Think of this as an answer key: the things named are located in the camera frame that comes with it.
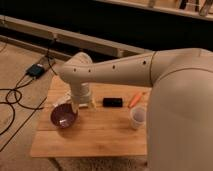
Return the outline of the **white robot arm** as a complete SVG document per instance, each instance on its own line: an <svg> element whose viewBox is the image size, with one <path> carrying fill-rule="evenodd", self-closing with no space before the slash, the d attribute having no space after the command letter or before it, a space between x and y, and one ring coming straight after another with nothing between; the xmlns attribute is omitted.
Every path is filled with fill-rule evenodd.
<svg viewBox="0 0 213 171"><path fill-rule="evenodd" d="M74 104L91 99L91 83L149 87L149 171L213 171L213 51L153 51L100 63L79 52L59 76Z"/></svg>

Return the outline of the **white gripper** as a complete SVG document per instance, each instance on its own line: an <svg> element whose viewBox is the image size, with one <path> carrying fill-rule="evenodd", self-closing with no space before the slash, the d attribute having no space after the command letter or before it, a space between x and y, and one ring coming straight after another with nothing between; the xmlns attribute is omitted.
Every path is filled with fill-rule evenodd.
<svg viewBox="0 0 213 171"><path fill-rule="evenodd" d="M92 91L88 83L73 84L70 86L71 89L71 102L73 113L78 113L79 104L88 103L89 109L95 108L95 103L91 101Z"/></svg>

